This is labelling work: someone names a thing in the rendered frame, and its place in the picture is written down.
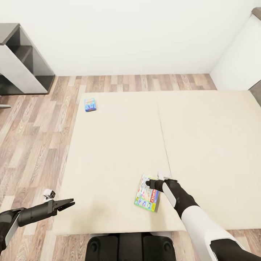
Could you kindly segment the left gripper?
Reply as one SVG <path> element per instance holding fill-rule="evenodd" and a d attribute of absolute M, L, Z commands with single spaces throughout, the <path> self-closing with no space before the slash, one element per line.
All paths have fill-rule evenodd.
<path fill-rule="evenodd" d="M 51 216 L 56 216 L 57 211 L 62 211 L 66 208 L 71 207 L 75 204 L 74 199 L 65 199 L 65 200 L 49 200 L 47 203 L 43 203 L 37 206 L 34 206 L 31 212 L 31 221 L 35 223 L 43 219 L 49 218 Z"/>

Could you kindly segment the board game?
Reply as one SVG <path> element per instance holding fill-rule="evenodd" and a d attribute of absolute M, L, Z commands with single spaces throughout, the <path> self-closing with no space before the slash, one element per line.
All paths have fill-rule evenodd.
<path fill-rule="evenodd" d="M 95 99 L 94 98 L 85 99 L 84 100 L 84 105 L 85 105 L 85 111 L 86 112 L 96 110 L 96 104 L 95 104 Z"/>
<path fill-rule="evenodd" d="M 150 189 L 150 186 L 147 186 L 145 184 L 145 182 L 150 181 L 150 179 L 156 179 L 156 178 L 151 177 L 147 174 L 142 175 L 142 179 L 140 182 L 140 186 L 134 204 L 154 212 L 157 198 L 158 198 L 158 190 Z"/>

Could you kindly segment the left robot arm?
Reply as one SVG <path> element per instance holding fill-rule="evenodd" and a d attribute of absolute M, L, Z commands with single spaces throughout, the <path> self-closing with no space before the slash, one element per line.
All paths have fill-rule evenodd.
<path fill-rule="evenodd" d="M 0 255 L 6 249 L 18 227 L 35 223 L 51 216 L 56 216 L 57 211 L 62 211 L 75 204 L 74 199 L 51 200 L 56 196 L 51 189 L 46 189 L 43 204 L 32 208 L 18 208 L 0 213 Z"/>

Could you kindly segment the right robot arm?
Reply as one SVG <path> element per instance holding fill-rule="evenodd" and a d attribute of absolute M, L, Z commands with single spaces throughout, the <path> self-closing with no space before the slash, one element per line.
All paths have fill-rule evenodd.
<path fill-rule="evenodd" d="M 145 184 L 163 192 L 177 211 L 198 253 L 200 261 L 261 261 L 261 257 L 247 252 L 225 229 L 219 226 L 195 202 L 169 173 L 159 172 L 156 179 Z"/>

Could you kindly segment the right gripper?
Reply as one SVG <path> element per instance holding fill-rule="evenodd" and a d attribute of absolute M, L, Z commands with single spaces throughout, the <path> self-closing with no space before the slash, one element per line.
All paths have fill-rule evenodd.
<path fill-rule="evenodd" d="M 147 186 L 150 186 L 150 189 L 155 189 L 155 190 L 161 191 L 160 190 L 161 181 L 163 181 L 163 180 L 150 179 L 150 181 L 146 181 L 145 184 Z"/>

